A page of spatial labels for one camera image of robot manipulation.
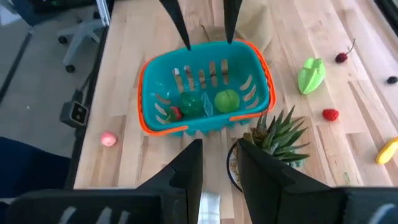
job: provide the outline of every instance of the red strawberry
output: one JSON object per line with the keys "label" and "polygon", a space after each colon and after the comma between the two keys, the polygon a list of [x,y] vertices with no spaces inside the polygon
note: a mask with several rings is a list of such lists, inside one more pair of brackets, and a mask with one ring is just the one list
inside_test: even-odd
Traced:
{"label": "red strawberry", "polygon": [[347,55],[354,49],[354,45],[355,45],[355,39],[354,39],[354,41],[353,41],[353,46],[351,47],[351,49],[350,49],[347,53],[340,52],[340,53],[336,56],[336,58],[335,58],[336,63],[343,63],[343,62],[345,62],[345,61],[348,59],[348,56],[347,56]]}
{"label": "red strawberry", "polygon": [[322,115],[328,121],[336,121],[339,115],[339,112],[335,109],[324,109],[322,111]]}
{"label": "red strawberry", "polygon": [[176,106],[171,106],[169,109],[166,110],[167,113],[167,119],[166,121],[178,121],[182,119],[182,113],[180,111],[180,108]]}

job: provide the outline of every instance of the plant pot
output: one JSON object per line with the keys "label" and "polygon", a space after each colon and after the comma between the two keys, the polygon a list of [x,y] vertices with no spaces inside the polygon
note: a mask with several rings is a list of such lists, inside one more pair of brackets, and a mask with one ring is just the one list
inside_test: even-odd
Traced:
{"label": "plant pot", "polygon": [[234,143],[231,146],[231,149],[229,149],[228,155],[226,156],[226,170],[228,172],[228,177],[231,180],[232,184],[240,192],[243,192],[239,181],[238,158],[236,150],[237,150],[236,143]]}

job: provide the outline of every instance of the wooden table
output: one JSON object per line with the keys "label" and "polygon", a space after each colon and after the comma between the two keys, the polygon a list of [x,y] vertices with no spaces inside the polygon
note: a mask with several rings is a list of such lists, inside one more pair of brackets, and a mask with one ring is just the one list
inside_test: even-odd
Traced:
{"label": "wooden table", "polygon": [[[222,0],[181,0],[189,29],[223,25]],[[301,169],[330,186],[398,185],[398,156],[385,166],[374,163],[378,150],[398,136],[398,85],[386,85],[398,70],[398,39],[370,0],[270,0],[273,40],[264,55],[271,61],[277,90],[272,114],[296,105],[308,131],[302,142],[311,154]],[[334,57],[356,38],[344,64]],[[176,28],[157,0],[117,1],[96,84],[91,115],[81,152],[76,189],[137,187],[169,163],[195,138],[203,138],[203,190],[221,195],[223,223],[249,223],[243,195],[231,185],[226,155],[248,126],[223,129],[204,137],[153,137],[141,131],[137,116],[137,78],[155,55],[174,50]],[[308,57],[324,59],[327,75],[319,89],[303,96],[297,71]],[[340,118],[329,123],[322,110],[336,108]],[[118,135],[105,148],[101,133]]]}

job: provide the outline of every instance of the butcher block table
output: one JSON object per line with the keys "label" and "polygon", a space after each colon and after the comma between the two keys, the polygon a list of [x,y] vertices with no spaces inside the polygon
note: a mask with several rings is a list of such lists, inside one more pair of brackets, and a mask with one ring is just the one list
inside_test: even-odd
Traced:
{"label": "butcher block table", "polygon": [[[222,26],[222,0],[180,0],[188,29]],[[264,52],[277,92],[271,115],[295,105],[308,130],[300,142],[311,154],[300,170],[329,186],[396,186],[398,155],[381,166],[377,152],[398,136],[398,85],[386,80],[398,71],[398,39],[370,0],[269,0],[272,42]],[[336,64],[338,52],[345,63]],[[74,188],[134,188],[151,178],[194,139],[203,139],[203,190],[221,195],[222,223],[250,223],[244,197],[231,184],[226,155],[232,143],[254,126],[235,126],[209,136],[197,133],[149,136],[139,125],[137,79],[156,55],[177,48],[180,37],[157,0],[114,4],[111,25],[96,83]],[[297,73],[309,57],[321,57],[325,81],[309,95],[297,88]],[[331,123],[325,108],[340,111]],[[100,143],[103,131],[118,136],[113,147]]]}

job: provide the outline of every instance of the plastic basket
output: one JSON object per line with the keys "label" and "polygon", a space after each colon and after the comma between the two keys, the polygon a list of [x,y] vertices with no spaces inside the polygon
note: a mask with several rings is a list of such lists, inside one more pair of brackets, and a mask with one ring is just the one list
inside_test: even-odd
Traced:
{"label": "plastic basket", "polygon": [[[228,72],[221,66],[224,60],[228,62]],[[220,113],[214,107],[216,93],[225,89],[234,89],[241,100],[234,112]],[[200,95],[205,111],[212,109],[213,114],[165,123],[164,109],[176,105],[183,91]],[[264,57],[245,40],[198,44],[191,51],[184,48],[163,54],[147,62],[139,77],[140,125],[155,136],[181,136],[184,131],[189,135],[195,131],[207,134],[232,127],[235,122],[245,124],[263,111],[273,109],[275,100],[274,84]]]}

